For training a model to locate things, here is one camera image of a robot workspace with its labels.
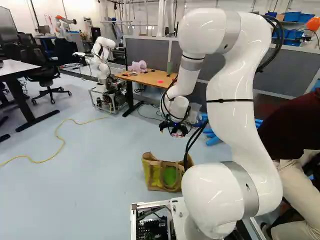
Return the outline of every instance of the khaki pants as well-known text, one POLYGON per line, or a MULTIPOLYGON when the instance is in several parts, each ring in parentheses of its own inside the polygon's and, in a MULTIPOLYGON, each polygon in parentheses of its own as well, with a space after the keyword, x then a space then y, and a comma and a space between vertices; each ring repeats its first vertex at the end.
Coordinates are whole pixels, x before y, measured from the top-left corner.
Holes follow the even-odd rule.
POLYGON ((299 159, 274 162, 282 180, 283 196, 305 220, 271 228, 273 240, 320 240, 320 192, 302 170, 319 152, 304 150, 299 159))

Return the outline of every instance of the orange ball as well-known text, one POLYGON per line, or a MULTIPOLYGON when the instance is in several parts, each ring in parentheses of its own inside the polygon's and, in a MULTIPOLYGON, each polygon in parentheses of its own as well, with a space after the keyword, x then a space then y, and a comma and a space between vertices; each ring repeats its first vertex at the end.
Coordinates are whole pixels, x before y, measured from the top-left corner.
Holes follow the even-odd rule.
POLYGON ((320 17, 313 17, 311 18, 307 23, 306 23, 306 27, 309 30, 312 31, 317 31, 320 27, 320 17))

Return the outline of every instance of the green object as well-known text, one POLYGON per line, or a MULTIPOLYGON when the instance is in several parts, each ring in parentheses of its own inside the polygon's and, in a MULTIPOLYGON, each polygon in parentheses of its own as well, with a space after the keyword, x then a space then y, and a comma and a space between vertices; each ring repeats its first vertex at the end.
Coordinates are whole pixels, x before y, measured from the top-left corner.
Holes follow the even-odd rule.
POLYGON ((172 62, 167 62, 166 63, 166 73, 170 75, 172 73, 172 68, 173 68, 173 63, 172 62))
POLYGON ((173 187, 176 183, 177 170, 174 166, 167 166, 163 171, 163 181, 169 187, 173 187))

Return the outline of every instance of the black strap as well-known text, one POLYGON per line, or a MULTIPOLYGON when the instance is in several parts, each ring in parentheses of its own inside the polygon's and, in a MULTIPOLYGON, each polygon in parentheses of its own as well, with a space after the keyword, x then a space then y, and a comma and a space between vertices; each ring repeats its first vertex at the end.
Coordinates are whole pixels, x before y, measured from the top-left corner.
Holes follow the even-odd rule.
POLYGON ((188 56, 185 56, 182 54, 183 57, 185 57, 186 59, 191 59, 191 60, 202 60, 202 59, 205 59, 204 57, 202 58, 193 58, 193 57, 188 57, 188 56))
POLYGON ((217 99, 217 100, 208 100, 207 103, 220 103, 223 104, 224 102, 253 102, 253 99, 217 99))

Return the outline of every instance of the maroon shirt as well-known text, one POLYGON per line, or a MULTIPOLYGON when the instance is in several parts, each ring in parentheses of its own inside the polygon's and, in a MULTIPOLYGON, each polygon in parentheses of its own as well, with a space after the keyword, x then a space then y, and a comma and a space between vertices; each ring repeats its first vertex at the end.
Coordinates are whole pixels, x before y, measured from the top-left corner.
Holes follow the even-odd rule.
POLYGON ((320 88, 282 105, 257 131, 273 160, 299 159, 304 149, 320 150, 320 88))

